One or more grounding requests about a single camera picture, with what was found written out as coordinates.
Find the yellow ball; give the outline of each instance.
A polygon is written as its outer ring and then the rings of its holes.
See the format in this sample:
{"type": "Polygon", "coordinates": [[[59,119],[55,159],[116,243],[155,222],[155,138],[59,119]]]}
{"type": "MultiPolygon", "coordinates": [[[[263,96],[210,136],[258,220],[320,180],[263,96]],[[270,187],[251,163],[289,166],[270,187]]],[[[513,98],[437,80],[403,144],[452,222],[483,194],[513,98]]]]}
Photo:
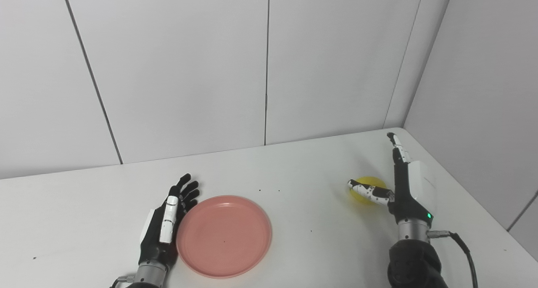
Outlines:
{"type": "MultiPolygon", "coordinates": [[[[382,181],[382,179],[379,179],[378,177],[359,177],[358,179],[355,179],[355,181],[361,183],[361,184],[368,184],[373,185],[377,187],[387,188],[385,185],[385,182],[382,181]]],[[[366,205],[372,205],[375,204],[374,202],[371,202],[371,200],[368,200],[367,198],[361,196],[360,194],[357,194],[353,190],[349,190],[351,196],[355,198],[355,200],[358,200],[362,204],[366,205]]]]}

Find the white wall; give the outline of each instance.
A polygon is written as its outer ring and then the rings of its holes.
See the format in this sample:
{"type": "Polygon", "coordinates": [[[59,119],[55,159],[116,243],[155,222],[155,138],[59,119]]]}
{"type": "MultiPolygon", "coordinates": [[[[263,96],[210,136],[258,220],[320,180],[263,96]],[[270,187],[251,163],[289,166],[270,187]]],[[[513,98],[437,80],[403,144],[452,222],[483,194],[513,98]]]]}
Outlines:
{"type": "MultiPolygon", "coordinates": [[[[125,162],[381,128],[443,1],[69,0],[125,162]]],[[[0,172],[117,163],[65,1],[2,8],[0,172]]]]}
{"type": "Polygon", "coordinates": [[[538,190],[537,1],[451,0],[405,123],[505,228],[538,190]]]}
{"type": "Polygon", "coordinates": [[[64,0],[0,0],[0,179],[117,164],[64,0]]]}
{"type": "Polygon", "coordinates": [[[124,162],[264,144],[267,0],[69,0],[124,162]]]}
{"type": "Polygon", "coordinates": [[[538,229],[538,202],[533,201],[531,206],[521,216],[519,221],[510,230],[510,234],[527,250],[535,259],[538,259],[538,243],[536,242],[536,230],[538,229]]]}
{"type": "Polygon", "coordinates": [[[271,0],[267,143],[382,128],[418,6],[271,0]]]}

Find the cable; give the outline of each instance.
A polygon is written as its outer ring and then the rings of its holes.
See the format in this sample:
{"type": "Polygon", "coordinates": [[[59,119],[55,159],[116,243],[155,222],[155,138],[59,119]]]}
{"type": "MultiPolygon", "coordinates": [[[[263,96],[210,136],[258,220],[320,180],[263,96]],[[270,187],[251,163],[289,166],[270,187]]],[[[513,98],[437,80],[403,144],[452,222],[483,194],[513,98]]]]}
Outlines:
{"type": "Polygon", "coordinates": [[[116,288],[117,284],[118,284],[118,280],[115,280],[114,283],[112,284],[112,286],[110,286],[110,288],[116,288]]]}
{"type": "Polygon", "coordinates": [[[472,261],[471,251],[469,250],[469,247],[465,245],[465,242],[463,242],[462,238],[459,237],[459,234],[451,233],[450,231],[449,231],[449,234],[450,234],[450,237],[456,242],[456,244],[459,245],[459,247],[463,250],[463,252],[467,256],[467,261],[469,261],[469,267],[471,268],[472,286],[473,288],[478,288],[478,280],[476,277],[475,263],[472,261]]]}
{"type": "Polygon", "coordinates": [[[465,253],[465,256],[467,256],[467,261],[469,261],[469,268],[471,269],[472,287],[478,288],[475,263],[472,261],[471,250],[469,250],[469,247],[465,245],[465,242],[463,242],[462,238],[459,237],[459,234],[452,233],[448,230],[430,230],[427,232],[427,235],[428,238],[446,238],[449,236],[456,242],[456,244],[458,244],[458,246],[463,250],[463,253],[465,253]]]}

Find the cable connector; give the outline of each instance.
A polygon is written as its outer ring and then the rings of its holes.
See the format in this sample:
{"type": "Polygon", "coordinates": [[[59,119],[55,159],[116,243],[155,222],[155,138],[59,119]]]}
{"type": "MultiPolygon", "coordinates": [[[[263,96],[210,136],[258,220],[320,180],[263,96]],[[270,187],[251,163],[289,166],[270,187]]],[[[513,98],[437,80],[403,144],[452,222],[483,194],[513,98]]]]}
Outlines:
{"type": "Polygon", "coordinates": [[[448,230],[430,230],[426,233],[428,238],[448,238],[450,234],[448,230]]]}

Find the panel seam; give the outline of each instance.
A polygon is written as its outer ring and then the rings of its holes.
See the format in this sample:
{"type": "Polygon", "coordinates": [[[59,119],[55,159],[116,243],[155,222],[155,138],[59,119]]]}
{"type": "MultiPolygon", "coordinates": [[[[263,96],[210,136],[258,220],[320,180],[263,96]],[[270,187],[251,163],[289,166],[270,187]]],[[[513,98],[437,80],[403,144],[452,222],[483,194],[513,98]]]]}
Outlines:
{"type": "Polygon", "coordinates": [[[405,50],[403,51],[402,61],[400,62],[400,68],[398,68],[398,75],[396,76],[396,81],[394,82],[394,88],[392,89],[392,95],[390,95],[390,101],[388,102],[387,113],[385,114],[385,119],[383,120],[382,128],[385,127],[385,123],[387,122],[388,111],[390,110],[390,105],[392,104],[392,98],[394,97],[394,93],[396,92],[396,85],[398,85],[398,78],[400,77],[400,72],[402,70],[402,66],[404,65],[405,54],[407,53],[407,47],[409,46],[409,41],[411,41],[411,35],[413,34],[413,28],[415,27],[415,21],[417,21],[417,14],[419,13],[419,8],[420,8],[420,3],[421,2],[422,2],[422,0],[419,0],[419,4],[417,5],[417,10],[415,11],[415,18],[413,18],[413,25],[411,25],[411,30],[409,31],[409,37],[407,37],[407,43],[405,44],[405,50]]]}
{"type": "Polygon", "coordinates": [[[508,226],[506,231],[510,232],[510,229],[512,229],[512,227],[515,225],[515,223],[517,223],[517,221],[519,221],[519,219],[523,216],[525,211],[527,211],[527,209],[529,209],[529,207],[532,205],[532,203],[534,202],[534,200],[536,200],[537,197],[538,197],[538,190],[536,191],[536,193],[534,193],[534,196],[532,196],[532,198],[530,198],[530,201],[525,205],[525,207],[523,207],[523,210],[517,215],[517,217],[515,217],[514,221],[512,222],[512,224],[510,224],[510,226],[508,226]]]}
{"type": "Polygon", "coordinates": [[[267,145],[267,81],[269,80],[269,11],[271,0],[267,0],[267,36],[265,45],[265,119],[264,119],[264,146],[267,145]]]}
{"type": "Polygon", "coordinates": [[[90,65],[90,60],[88,59],[88,54],[86,53],[86,49],[84,47],[84,43],[82,42],[82,37],[80,35],[79,28],[78,28],[78,26],[76,24],[76,21],[75,21],[75,16],[73,14],[73,10],[71,9],[71,3],[69,3],[69,0],[65,0],[65,2],[66,2],[67,10],[69,11],[69,16],[71,17],[71,22],[73,22],[73,27],[75,28],[76,36],[79,39],[80,48],[82,49],[82,54],[84,56],[86,66],[88,67],[88,71],[90,73],[90,78],[92,79],[92,83],[94,85],[95,93],[98,96],[99,104],[100,104],[101,110],[103,112],[104,119],[106,121],[108,131],[110,133],[110,137],[112,138],[112,142],[114,144],[114,149],[116,150],[116,154],[118,156],[119,163],[123,164],[123,159],[121,158],[121,154],[119,153],[118,144],[116,143],[116,138],[114,137],[114,133],[112,131],[112,126],[110,125],[108,115],[106,114],[106,109],[105,109],[104,104],[103,104],[103,99],[101,98],[101,95],[100,95],[98,84],[97,84],[97,82],[95,80],[95,76],[94,76],[94,72],[92,70],[92,66],[90,65]]]}

